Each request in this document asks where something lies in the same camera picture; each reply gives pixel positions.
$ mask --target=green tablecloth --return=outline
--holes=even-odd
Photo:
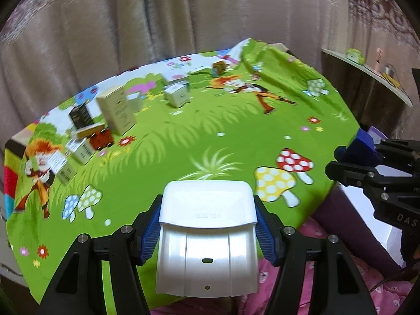
[[[217,59],[229,64],[222,77],[212,78],[207,72],[191,75],[190,103],[179,109],[167,104],[159,72],[192,70]],[[256,85],[240,88],[244,82]],[[69,156],[77,168],[76,177],[68,186],[56,178],[49,187],[50,181],[45,182],[47,177],[39,172],[42,169],[35,168],[39,154],[67,143],[68,113],[74,104],[117,84],[125,85],[127,93],[144,94],[144,108],[135,114],[137,124],[123,137],[115,137],[114,146],[97,152],[85,166]],[[95,120],[102,119],[95,100],[88,108]],[[357,129],[339,93],[315,69],[253,40],[228,51],[193,54],[123,73],[85,90],[41,119],[22,161],[16,189],[16,204],[31,191],[26,210],[12,214],[7,222],[13,251],[32,295],[40,302],[77,235],[100,237],[132,223],[168,182],[179,179],[246,181],[266,201],[268,211],[278,214],[285,224],[299,227],[333,184],[324,169],[334,149],[347,145]],[[298,173],[307,168],[306,173]],[[100,199],[91,208],[93,218],[76,208],[70,222],[64,212],[66,198],[75,195],[78,199],[83,194],[84,198],[87,193],[88,198]],[[46,200],[47,220],[42,207]],[[150,308],[176,300],[155,293],[156,262],[157,250],[139,269]],[[103,267],[108,313],[115,314],[109,265]]]

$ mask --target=cartoon character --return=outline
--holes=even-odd
[[[291,105],[297,104],[296,102],[292,102],[286,98],[283,98],[281,96],[278,96],[270,92],[268,89],[262,87],[261,85],[253,84],[253,83],[244,83],[239,78],[240,76],[238,75],[215,78],[211,80],[212,86],[209,86],[207,88],[222,88],[225,91],[230,92],[230,93],[252,92],[257,97],[258,102],[264,108],[264,114],[271,114],[272,112],[276,111],[276,108],[271,107],[264,101],[263,99],[264,97],[271,98],[271,99],[281,101],[281,102],[286,102]]]
[[[29,193],[16,206],[14,213],[25,212],[26,202],[30,194],[37,190],[44,212],[44,219],[47,220],[50,217],[48,199],[55,175],[50,171],[48,159],[56,150],[62,150],[62,146],[53,145],[51,141],[42,138],[35,139],[28,145],[25,150],[27,160],[25,163],[25,175],[32,177],[33,185]]]

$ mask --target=mushroom stem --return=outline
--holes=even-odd
[[[95,212],[93,212],[92,206],[85,209],[85,217],[87,220],[91,220],[94,215],[95,215]]]
[[[281,196],[284,198],[284,201],[288,207],[296,207],[300,204],[299,198],[291,191],[284,191]]]
[[[312,185],[314,183],[314,180],[308,174],[306,174],[306,172],[298,172],[297,176],[299,176],[299,179],[301,179],[302,182],[307,185]]]

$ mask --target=pink fabric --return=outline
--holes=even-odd
[[[308,237],[325,238],[327,233],[313,219],[309,218],[299,230]],[[369,267],[365,262],[357,257],[353,257],[363,280],[368,289],[374,287],[383,278],[381,274]],[[260,291],[239,297],[238,315],[263,315],[268,299],[270,298],[274,282],[276,281],[279,268],[272,267],[271,264],[262,259],[259,262],[260,271]],[[307,315],[311,299],[314,263],[306,264],[305,279],[303,283],[302,297],[300,299],[300,309],[298,315]],[[392,315],[399,308],[410,292],[412,284],[410,282],[387,282],[378,287],[371,293],[378,315]],[[220,302],[214,299],[187,298],[173,303],[166,307],[151,310],[152,315],[189,315],[200,313],[202,315],[227,315],[229,312],[224,309]]]

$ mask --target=curtain fold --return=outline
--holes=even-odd
[[[284,43],[321,71],[321,48],[376,47],[415,101],[418,39],[393,0],[22,0],[0,32],[0,151],[25,125],[79,91],[144,64],[227,49],[245,38]]]

